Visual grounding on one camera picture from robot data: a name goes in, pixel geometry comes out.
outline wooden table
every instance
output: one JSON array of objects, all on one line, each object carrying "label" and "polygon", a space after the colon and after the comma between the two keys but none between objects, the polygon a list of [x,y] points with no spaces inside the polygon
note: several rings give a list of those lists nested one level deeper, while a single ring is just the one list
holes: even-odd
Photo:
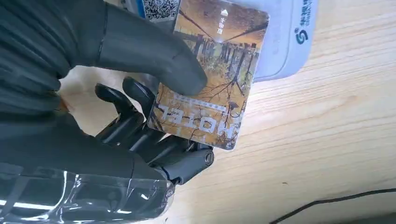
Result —
[{"label": "wooden table", "polygon": [[[120,88],[124,75],[80,67],[63,81],[88,133],[116,115],[93,95],[95,82]],[[306,65],[254,84],[237,148],[215,154],[149,223],[267,223],[314,200],[396,188],[396,0],[321,0]],[[316,206],[284,223],[383,214],[396,210],[395,199]]]}]

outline transparent plastic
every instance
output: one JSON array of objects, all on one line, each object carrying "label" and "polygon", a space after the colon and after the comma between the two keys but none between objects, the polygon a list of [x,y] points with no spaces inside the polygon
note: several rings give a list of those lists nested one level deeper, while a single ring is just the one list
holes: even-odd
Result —
[{"label": "transparent plastic", "polygon": [[164,180],[0,163],[0,223],[131,223],[164,213],[174,190]]}]

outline robotic hand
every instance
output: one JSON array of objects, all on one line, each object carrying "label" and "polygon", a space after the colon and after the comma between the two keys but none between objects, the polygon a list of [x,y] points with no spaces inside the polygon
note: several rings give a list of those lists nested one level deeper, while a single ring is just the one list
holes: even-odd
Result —
[{"label": "robotic hand", "polygon": [[[174,185],[210,166],[212,148],[148,129],[121,92],[119,114],[85,134],[55,94],[76,65],[143,72],[193,95],[207,78],[183,41],[102,0],[0,1],[0,223],[130,222],[165,211]],[[154,95],[127,78],[147,117]]]}]

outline qr code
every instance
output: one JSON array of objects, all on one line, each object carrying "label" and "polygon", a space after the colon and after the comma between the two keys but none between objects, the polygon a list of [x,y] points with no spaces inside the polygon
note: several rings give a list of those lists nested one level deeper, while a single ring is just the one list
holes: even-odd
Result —
[{"label": "qr code", "polygon": [[144,13],[151,22],[174,20],[179,0],[143,0]]}]

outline black cable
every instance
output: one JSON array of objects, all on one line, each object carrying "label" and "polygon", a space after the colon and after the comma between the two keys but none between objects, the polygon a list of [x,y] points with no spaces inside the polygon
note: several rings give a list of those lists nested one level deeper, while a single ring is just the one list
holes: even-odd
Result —
[{"label": "black cable", "polygon": [[396,192],[396,188],[382,189],[382,190],[372,190],[372,191],[367,191],[367,192],[356,194],[356,195],[349,195],[349,196],[345,196],[345,197],[314,201],[314,202],[306,204],[306,205],[304,205],[304,206],[302,206],[302,207],[300,207],[300,208],[298,208],[298,209],[296,209],[294,211],[291,211],[291,212],[287,213],[286,215],[284,215],[284,216],[282,216],[282,217],[270,222],[269,224],[277,224],[277,223],[279,223],[279,222],[281,222],[281,221],[283,221],[283,220],[285,220],[287,218],[290,218],[293,215],[295,215],[295,214],[297,214],[297,213],[299,213],[299,212],[301,212],[301,211],[303,211],[305,209],[308,209],[308,208],[310,208],[310,207],[312,207],[314,205],[317,205],[317,204],[341,202],[341,201],[345,201],[345,200],[355,199],[355,198],[358,198],[358,197],[364,197],[364,196],[375,195],[375,194],[390,193],[390,192]]}]

